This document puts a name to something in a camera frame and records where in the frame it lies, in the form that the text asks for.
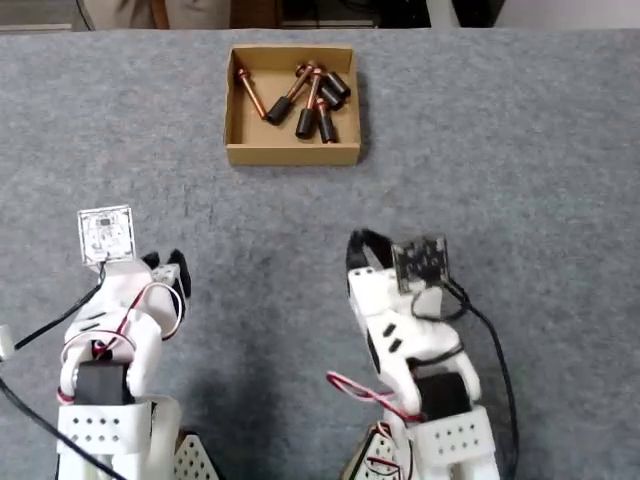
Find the black cable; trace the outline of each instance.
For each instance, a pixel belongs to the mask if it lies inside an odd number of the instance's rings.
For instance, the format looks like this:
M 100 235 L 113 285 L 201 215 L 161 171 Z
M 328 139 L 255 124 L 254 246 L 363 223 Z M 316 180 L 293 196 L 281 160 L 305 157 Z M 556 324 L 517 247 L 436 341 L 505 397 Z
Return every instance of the black cable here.
M 69 310 L 64 312 L 60 317 L 58 317 L 55 320 L 47 323 L 45 326 L 40 327 L 38 330 L 36 330 L 33 333 L 30 333 L 25 338 L 23 338 L 18 343 L 16 343 L 16 346 L 15 346 L 16 350 L 20 350 L 21 348 L 26 347 L 31 342 L 33 342 L 36 338 L 44 335 L 45 333 L 47 333 L 52 328 L 57 327 L 62 322 L 64 322 L 67 318 L 69 318 L 71 315 L 73 315 L 78 310 L 80 310 L 84 305 L 89 303 L 89 300 L 91 300 L 93 298 L 93 296 L 96 293 L 98 293 L 98 291 L 102 288 L 102 284 L 104 282 L 104 277 L 105 277 L 105 269 L 104 269 L 104 262 L 102 262 L 100 264 L 100 277 L 99 277 L 99 280 L 98 280 L 98 284 L 95 287 L 93 287 L 89 292 L 87 292 L 87 294 L 84 297 L 82 297 L 80 300 L 78 300 L 76 303 L 74 303 L 73 306 Z
M 80 455 L 84 460 L 89 462 L 91 465 L 93 465 L 94 467 L 102 470 L 104 473 L 106 473 L 107 475 L 109 475 L 111 478 L 113 478 L 115 480 L 127 480 L 122 475 L 120 475 L 118 472 L 114 471 L 113 469 L 111 469 L 110 467 L 105 465 L 104 463 L 102 463 L 102 462 L 96 460 L 95 458 L 93 458 L 85 450 L 83 450 L 82 448 L 77 446 L 69 437 L 67 437 L 66 435 L 62 434 L 60 431 L 58 431 L 57 428 L 55 428 L 53 425 L 51 425 L 49 422 L 47 422 L 44 418 L 42 418 L 40 415 L 38 415 L 35 411 L 33 411 L 26 403 L 24 403 L 20 399 L 20 397 L 18 397 L 18 395 L 16 395 L 14 393 L 13 390 L 11 390 L 9 388 L 9 386 L 4 382 L 4 380 L 1 377 L 0 377 L 0 390 L 2 390 L 2 393 L 4 394 L 4 396 L 7 397 L 7 399 L 18 410 L 20 410 L 27 417 L 29 417 L 31 420 L 33 420 L 33 422 L 36 425 L 38 425 L 40 428 L 42 428 L 45 431 L 47 431 L 47 433 L 50 433 L 51 435 L 56 437 L 58 440 L 60 440 L 62 443 L 64 443 L 67 447 L 69 447 L 71 450 L 73 450 L 78 455 Z
M 464 345 L 462 342 L 458 343 L 455 347 L 447 350 L 446 352 L 438 355 L 437 357 L 429 358 L 427 360 L 418 360 L 417 358 L 408 358 L 407 365 L 409 365 L 409 370 L 414 370 L 420 367 L 428 367 L 431 365 L 437 365 L 438 363 L 442 363 L 450 358 L 455 357 L 459 353 L 464 352 Z
M 469 301 L 469 295 L 464 291 L 464 289 L 452 278 L 449 279 L 451 285 L 455 288 L 455 290 L 450 290 L 451 294 L 456 297 L 460 303 L 467 303 L 468 310 L 473 313 L 478 319 L 483 323 L 487 330 L 489 330 L 489 334 L 491 335 L 491 339 L 493 340 L 493 345 L 496 349 L 496 354 L 498 356 L 498 361 L 500 362 L 500 370 L 502 371 L 502 378 L 504 379 L 505 390 L 507 391 L 507 400 L 509 403 L 509 417 L 511 421 L 511 435 L 513 438 L 513 458 L 511 459 L 511 465 L 509 467 L 508 478 L 515 479 L 516 471 L 518 469 L 518 460 L 520 458 L 520 431 L 518 429 L 518 412 L 516 409 L 516 398 L 513 393 L 513 385 L 511 383 L 511 375 L 509 374 L 509 368 L 507 367 L 507 361 L 504 357 L 504 351 L 502 350 L 502 343 L 500 342 L 500 337 L 498 336 L 498 332 L 496 328 L 493 326 L 493 323 L 484 315 L 480 310 L 473 306 L 473 304 Z
M 87 27 L 87 30 L 92 31 L 93 28 L 91 28 L 89 22 L 87 21 L 87 17 L 85 16 L 84 11 L 82 10 L 82 6 L 80 5 L 80 0 L 76 0 L 76 6 L 78 7 L 78 12 L 82 17 L 82 21 L 84 22 L 84 26 Z

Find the red and white wire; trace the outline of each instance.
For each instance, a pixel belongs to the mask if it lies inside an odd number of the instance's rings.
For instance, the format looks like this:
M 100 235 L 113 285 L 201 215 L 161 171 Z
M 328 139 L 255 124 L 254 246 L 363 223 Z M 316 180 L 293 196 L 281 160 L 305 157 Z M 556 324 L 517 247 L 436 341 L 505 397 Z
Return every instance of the red and white wire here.
M 378 393 L 370 388 L 360 385 L 358 382 L 351 380 L 337 372 L 327 372 L 327 380 L 331 385 L 346 393 L 347 395 L 355 398 L 361 402 L 376 402 L 382 405 L 384 408 L 400 417 L 405 422 L 417 422 L 422 419 L 420 415 L 409 415 L 396 408 L 389 400 L 388 397 L 393 395 L 393 392 Z
M 94 337 L 94 338 L 89 338 L 89 340 L 100 340 L 103 341 L 102 338 L 95 338 L 98 335 L 96 334 L 101 334 L 102 335 L 110 335 L 112 336 L 112 340 L 109 342 L 110 344 L 112 344 L 111 346 L 113 347 L 113 345 L 119 341 L 124 342 L 125 344 L 127 344 L 129 346 L 129 348 L 131 349 L 131 358 L 133 358 L 134 352 L 135 352 L 135 345 L 133 344 L 133 342 L 131 340 L 129 340 L 126 336 L 118 333 L 118 332 L 114 332 L 112 330 L 87 330 L 86 332 L 80 332 L 77 335 L 74 335 L 73 337 L 71 337 L 65 344 L 64 347 L 62 348 L 62 352 L 60 353 L 60 363 L 64 363 L 66 358 L 67 358 L 67 352 L 69 351 L 69 349 L 78 341 L 81 339 L 85 339 L 85 337 Z
M 122 333 L 124 331 L 124 328 L 129 322 L 129 313 L 131 313 L 131 310 L 133 310 L 140 304 L 140 302 L 144 299 L 144 296 L 147 294 L 147 292 L 153 287 L 162 287 L 168 290 L 169 293 L 173 295 L 173 297 L 176 299 L 176 302 L 178 303 L 178 316 L 176 319 L 176 323 L 166 335 L 163 335 L 162 340 L 169 340 L 178 331 L 178 328 L 180 328 L 180 324 L 182 323 L 182 314 L 183 314 L 182 298 L 180 297 L 178 292 L 175 291 L 174 288 L 170 287 L 166 283 L 152 282 L 145 285 L 144 288 L 140 290 L 140 292 L 138 292 L 136 297 L 133 299 L 133 302 L 131 302 L 131 305 L 127 309 L 127 313 L 125 313 L 124 318 L 122 319 L 122 322 L 120 322 L 120 325 L 116 330 L 118 333 Z

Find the copper rod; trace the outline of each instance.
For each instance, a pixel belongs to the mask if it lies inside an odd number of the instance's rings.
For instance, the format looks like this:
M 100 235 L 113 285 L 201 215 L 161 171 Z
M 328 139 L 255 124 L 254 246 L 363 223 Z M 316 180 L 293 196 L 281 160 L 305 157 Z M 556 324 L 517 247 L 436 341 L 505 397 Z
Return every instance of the copper rod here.
M 307 108 L 311 110 L 316 104 L 316 98 L 318 98 L 318 89 L 320 88 L 320 80 L 322 79 L 322 69 L 313 69 L 313 82 L 311 83 L 311 92 L 309 92 L 309 98 L 307 99 Z
M 304 85 L 304 82 L 307 81 L 307 78 L 309 78 L 309 75 L 311 75 L 311 72 L 313 72 L 313 68 L 314 67 L 311 64 L 308 64 L 304 68 L 304 71 L 296 79 L 295 83 L 291 86 L 285 97 L 287 97 L 289 100 L 293 100 L 293 97 L 296 96 L 296 93 L 300 91 L 300 89 Z
M 242 82 L 244 89 L 249 94 L 249 98 L 251 98 L 251 101 L 253 102 L 254 107 L 256 107 L 256 111 L 258 112 L 258 115 L 260 115 L 260 118 L 264 120 L 265 117 L 267 116 L 267 111 L 265 110 L 264 105 L 262 105 L 262 102 L 260 101 L 258 94 L 255 92 L 253 88 L 253 85 L 249 81 L 249 72 L 244 68 L 238 69 L 238 78 Z

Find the gray carpet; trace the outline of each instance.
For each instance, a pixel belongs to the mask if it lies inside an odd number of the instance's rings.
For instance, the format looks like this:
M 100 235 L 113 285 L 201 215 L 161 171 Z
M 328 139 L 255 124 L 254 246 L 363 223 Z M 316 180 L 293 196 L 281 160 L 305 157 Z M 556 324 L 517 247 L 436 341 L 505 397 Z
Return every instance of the gray carpet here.
M 348 42 L 364 156 L 348 169 L 230 168 L 232 43 Z M 352 228 L 448 235 L 514 376 L 521 480 L 640 478 L 640 32 L 59 34 L 0 38 L 0 322 L 20 338 L 90 286 L 76 210 L 130 203 L 139 253 L 183 249 L 191 316 L 153 390 L 229 480 L 337 478 L 376 385 L 345 298 Z M 490 339 L 459 330 L 500 452 Z M 56 418 L 63 330 L 2 368 Z M 53 440 L 0 401 L 5 479 L 51 478 Z

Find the perforated plate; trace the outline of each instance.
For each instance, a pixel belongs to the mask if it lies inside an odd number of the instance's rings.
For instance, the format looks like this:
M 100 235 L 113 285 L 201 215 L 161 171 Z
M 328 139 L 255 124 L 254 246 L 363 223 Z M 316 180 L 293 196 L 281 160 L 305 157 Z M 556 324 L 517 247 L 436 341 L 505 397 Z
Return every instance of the perforated plate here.
M 187 435 L 174 457 L 176 480 L 220 480 L 197 435 Z
M 151 403 L 122 406 L 64 405 L 58 430 L 94 454 L 127 454 L 148 448 Z M 58 442 L 58 453 L 68 447 Z
M 397 462 L 395 445 L 391 440 L 380 435 L 375 427 L 369 430 L 367 438 L 355 453 L 341 478 L 344 480 L 402 480 L 399 468 L 371 461 L 372 457 L 391 463 Z
M 495 443 L 484 407 L 423 423 L 411 429 L 429 465 L 445 466 L 491 454 Z

